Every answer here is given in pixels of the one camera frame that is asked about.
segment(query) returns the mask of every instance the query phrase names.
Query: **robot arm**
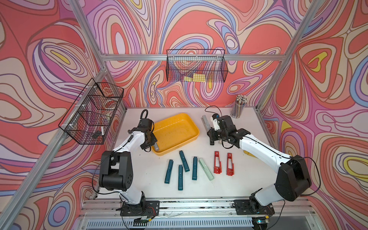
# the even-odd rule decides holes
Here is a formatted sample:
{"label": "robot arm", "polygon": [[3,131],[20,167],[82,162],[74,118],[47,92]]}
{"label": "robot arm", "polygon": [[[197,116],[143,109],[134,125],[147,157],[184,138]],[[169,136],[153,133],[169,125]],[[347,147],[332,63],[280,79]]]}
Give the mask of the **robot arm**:
{"label": "robot arm", "polygon": [[[130,135],[121,145],[112,151],[105,151],[101,156],[100,187],[119,192],[128,205],[144,205],[145,202],[144,193],[131,186],[133,181],[131,152],[137,150],[138,147],[146,150],[155,146],[158,149],[157,139],[153,134],[155,125],[147,118],[147,115],[148,111],[143,110],[138,126],[128,130]],[[119,169],[111,167],[116,163],[119,163]]]}
{"label": "robot arm", "polygon": [[261,188],[250,196],[250,206],[253,212],[258,213],[268,204],[282,199],[294,201],[311,186],[304,158],[299,155],[293,157],[282,153],[261,142],[243,128],[237,130],[230,116],[219,117],[215,113],[212,120],[214,128],[209,126],[205,116],[202,117],[211,145],[216,140],[233,144],[237,148],[252,153],[277,173],[274,184]]}

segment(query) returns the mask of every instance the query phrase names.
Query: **colorful swirl wallpaper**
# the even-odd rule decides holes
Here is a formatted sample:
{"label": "colorful swirl wallpaper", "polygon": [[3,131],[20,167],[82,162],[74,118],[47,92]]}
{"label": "colorful swirl wallpaper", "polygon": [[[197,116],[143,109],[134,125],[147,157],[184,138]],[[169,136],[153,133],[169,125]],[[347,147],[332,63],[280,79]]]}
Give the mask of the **colorful swirl wallpaper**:
{"label": "colorful swirl wallpaper", "polygon": [[326,0],[262,109],[280,151],[316,161],[326,229],[368,229],[367,38],[367,1]]}
{"label": "colorful swirl wallpaper", "polygon": [[[284,54],[310,1],[79,4],[105,54],[217,47],[227,54]],[[316,160],[322,186],[309,199],[327,229],[368,229],[367,31],[367,1],[326,0],[262,108],[280,150]],[[126,106],[172,107],[227,106],[237,94],[255,106],[278,62],[227,64],[225,83],[180,83],[166,81],[165,61],[106,63],[125,89]],[[0,0],[0,211],[98,71],[68,0]],[[72,229],[121,111],[104,145],[64,142],[12,230]],[[308,164],[315,190],[318,177]]]}
{"label": "colorful swirl wallpaper", "polygon": [[[227,54],[283,54],[309,1],[81,1],[105,54],[166,54],[224,48]],[[237,94],[255,106],[278,62],[229,61],[225,83],[167,82],[165,61],[106,63],[127,107],[227,106]]]}
{"label": "colorful swirl wallpaper", "polygon": [[[0,1],[0,211],[98,71],[67,2]],[[12,230],[71,228],[120,119],[105,145],[64,142]]]}

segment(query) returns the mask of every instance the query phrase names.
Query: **aluminum frame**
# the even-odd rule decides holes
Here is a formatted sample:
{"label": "aluminum frame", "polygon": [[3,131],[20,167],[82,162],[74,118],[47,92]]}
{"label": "aluminum frame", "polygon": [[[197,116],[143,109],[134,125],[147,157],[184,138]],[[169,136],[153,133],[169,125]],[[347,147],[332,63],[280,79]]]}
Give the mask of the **aluminum frame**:
{"label": "aluminum frame", "polygon": [[275,144],[275,142],[274,142],[274,140],[271,136],[270,131],[268,131],[268,129],[267,129],[267,125],[266,125],[265,120],[263,119],[259,109],[254,108],[254,112],[257,115],[258,121],[262,126],[263,132],[266,134],[266,137],[267,137],[267,140],[268,140],[270,146],[274,149],[277,149],[276,144]]}
{"label": "aluminum frame", "polygon": [[[249,197],[213,197],[213,198],[146,198],[146,200],[159,200],[160,212],[158,217],[165,218],[167,215],[177,215],[180,217],[228,217],[236,216],[236,210],[231,205],[235,199],[249,199]],[[275,214],[281,212],[283,201],[273,203]],[[91,212],[99,213],[108,217],[115,209],[120,208],[119,199],[92,199],[83,204],[80,217],[84,217]],[[306,197],[299,197],[295,201],[286,201],[283,210],[285,216],[311,216],[316,215],[311,207],[310,201]],[[265,214],[242,215],[247,217],[261,217]]]}
{"label": "aluminum frame", "polygon": [[[227,54],[226,55],[225,59],[228,61],[242,61],[242,60],[281,61],[281,64],[278,65],[278,67],[275,70],[275,74],[273,75],[270,82],[268,83],[265,90],[263,91],[262,96],[256,106],[257,108],[259,108],[260,105],[264,104],[265,100],[267,99],[266,96],[273,89],[277,80],[280,78],[282,70],[286,67],[288,61],[290,60],[292,56],[292,53],[294,52],[299,41],[304,35],[304,32],[308,28],[319,6],[323,2],[324,0],[313,0],[312,1],[295,35],[291,39],[291,42],[285,54],[250,54],[250,55]],[[69,0],[69,3],[73,10],[73,13],[76,16],[78,23],[81,26],[83,33],[86,36],[88,43],[90,44],[92,48],[92,52],[95,55],[95,58],[101,68],[95,78],[97,81],[99,81],[97,78],[101,77],[102,79],[104,77],[104,73],[106,73],[107,81],[109,83],[115,84],[115,81],[110,71],[106,67],[106,63],[105,63],[105,61],[112,61],[114,58],[119,58],[116,60],[142,60],[142,61],[163,60],[163,57],[160,54],[121,54],[121,55],[101,54],[101,51],[97,45],[97,42],[91,32],[89,23],[87,22],[87,18],[78,0]],[[78,103],[82,102],[83,101],[82,99],[83,99],[83,96],[78,101]],[[18,190],[15,192],[15,194],[12,196],[10,201],[7,203],[7,205],[3,209],[0,215],[0,229],[9,230],[12,227],[13,222],[18,217],[21,209],[24,207],[28,198],[33,193],[34,189],[36,188],[37,184],[41,180],[46,169],[49,167],[50,163],[52,162],[53,158],[57,154],[58,150],[60,149],[60,147],[62,146],[66,138],[67,138],[67,134],[64,133],[62,130],[59,130],[57,134],[53,137],[50,144],[47,146],[45,151],[41,154],[40,158],[37,160],[34,167],[27,174],[26,178],[24,179],[24,181],[22,182]]]}
{"label": "aluminum frame", "polygon": [[[103,61],[166,61],[166,54],[102,54]],[[284,54],[225,54],[226,61],[283,61]]]}
{"label": "aluminum frame", "polygon": [[[101,81],[105,75],[106,75],[105,69],[101,69],[95,76],[95,80]],[[92,89],[92,87],[88,87],[86,91],[82,94],[81,98],[74,106],[73,111],[67,117],[66,119],[67,123],[69,123],[70,119],[72,119],[72,117],[78,110],[78,107],[82,104],[84,98],[87,96],[88,91],[90,89]],[[59,129],[57,131],[57,133],[50,141],[44,152],[41,154],[40,158],[36,161],[35,165],[32,167],[30,172],[27,174],[26,178],[21,183],[18,190],[14,193],[14,195],[11,197],[7,205],[4,207],[0,215],[1,230],[9,230],[12,227],[14,221],[18,217],[22,208],[27,203],[27,200],[32,195],[36,186],[43,177],[45,171],[49,168],[52,160],[58,153],[59,149],[61,148],[67,137],[68,134],[65,133],[62,129]]]}
{"label": "aluminum frame", "polygon": [[81,7],[81,5],[79,4],[78,0],[69,0],[69,4],[70,7],[79,23],[79,25],[81,26],[81,29],[88,41],[88,43],[90,44],[91,48],[92,48],[92,52],[98,62],[98,64],[100,65],[101,69],[105,69],[107,70],[107,81],[111,84],[115,85],[115,81],[110,73],[110,71],[108,70],[106,63],[102,60],[101,57],[101,51],[100,48],[97,45],[96,39],[92,34],[92,30],[89,27],[89,23],[87,21],[86,15],[83,12],[83,9]]}
{"label": "aluminum frame", "polygon": [[317,13],[319,7],[322,5],[324,1],[325,0],[312,1],[311,5],[307,9],[307,12],[305,13],[305,16],[301,20],[299,27],[297,28],[294,36],[292,37],[288,48],[286,49],[284,61],[279,63],[278,66],[276,67],[275,73],[272,75],[270,81],[266,85],[266,88],[263,90],[261,98],[258,100],[258,103],[256,105],[256,108],[259,109],[265,104],[269,93],[273,90],[274,86],[276,85],[276,82],[280,79],[283,70],[287,67],[287,64],[289,63],[289,60],[291,59],[299,42],[303,38],[303,35],[308,29],[308,26],[311,24],[315,14]]}

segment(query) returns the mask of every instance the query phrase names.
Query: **clear cup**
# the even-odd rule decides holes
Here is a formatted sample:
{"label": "clear cup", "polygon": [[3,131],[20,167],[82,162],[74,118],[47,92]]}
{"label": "clear cup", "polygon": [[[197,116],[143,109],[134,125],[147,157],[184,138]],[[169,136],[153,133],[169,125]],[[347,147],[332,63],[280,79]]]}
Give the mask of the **clear cup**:
{"label": "clear cup", "polygon": [[239,118],[241,116],[241,112],[243,111],[243,108],[246,103],[243,103],[242,105],[235,101],[233,108],[231,109],[230,116],[232,118]]}

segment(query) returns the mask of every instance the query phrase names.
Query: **black wire basket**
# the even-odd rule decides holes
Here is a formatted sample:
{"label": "black wire basket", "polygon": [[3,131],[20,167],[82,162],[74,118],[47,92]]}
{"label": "black wire basket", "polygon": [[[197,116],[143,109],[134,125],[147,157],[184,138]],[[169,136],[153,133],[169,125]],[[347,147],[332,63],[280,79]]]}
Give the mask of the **black wire basket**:
{"label": "black wire basket", "polygon": [[78,105],[75,114],[62,124],[76,100],[64,115],[59,127],[80,145],[102,145],[123,99],[124,89],[108,82],[94,82],[88,91],[88,85],[90,83],[81,91],[87,92],[87,95]]}
{"label": "black wire basket", "polygon": [[169,49],[166,79],[181,82],[225,82],[224,49]]}

